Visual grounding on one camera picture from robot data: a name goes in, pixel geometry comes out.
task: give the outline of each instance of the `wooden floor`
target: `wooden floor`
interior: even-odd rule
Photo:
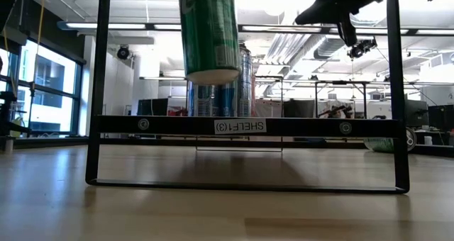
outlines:
[[[84,183],[86,147],[0,155],[0,240],[454,240],[454,159],[410,156],[407,196],[116,189]],[[104,179],[393,186],[362,150],[106,146]]]

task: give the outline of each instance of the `can label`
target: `can label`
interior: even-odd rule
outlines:
[[[234,0],[179,0],[186,73],[240,70]]]

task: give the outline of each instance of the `shelf label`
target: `shelf label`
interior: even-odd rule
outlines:
[[[244,134],[244,133],[266,133],[266,119],[230,119],[215,120],[214,134]]]

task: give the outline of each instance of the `black metal shelf frame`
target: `black metal shelf frame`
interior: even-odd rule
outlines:
[[[387,0],[389,35],[389,70],[392,92],[393,120],[340,120],[340,119],[260,119],[266,123],[266,133],[236,135],[268,135],[294,137],[357,137],[394,139],[394,187],[347,188],[328,186],[275,186],[247,184],[190,184],[170,182],[143,182],[104,180],[98,178],[101,133],[138,133],[159,135],[215,135],[216,121],[232,118],[184,118],[159,116],[103,116],[104,78],[106,74],[107,38],[109,32],[110,0],[99,0],[96,34],[96,59],[92,96],[87,169],[85,180],[91,185],[127,186],[170,189],[217,189],[237,191],[305,191],[356,194],[405,194],[410,189],[409,163],[406,151],[404,114],[404,78],[402,73],[401,31],[399,0]]]

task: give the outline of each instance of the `black speaker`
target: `black speaker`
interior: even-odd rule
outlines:
[[[0,0],[0,30],[3,31],[3,28],[8,21],[9,14],[13,10],[16,0]]]

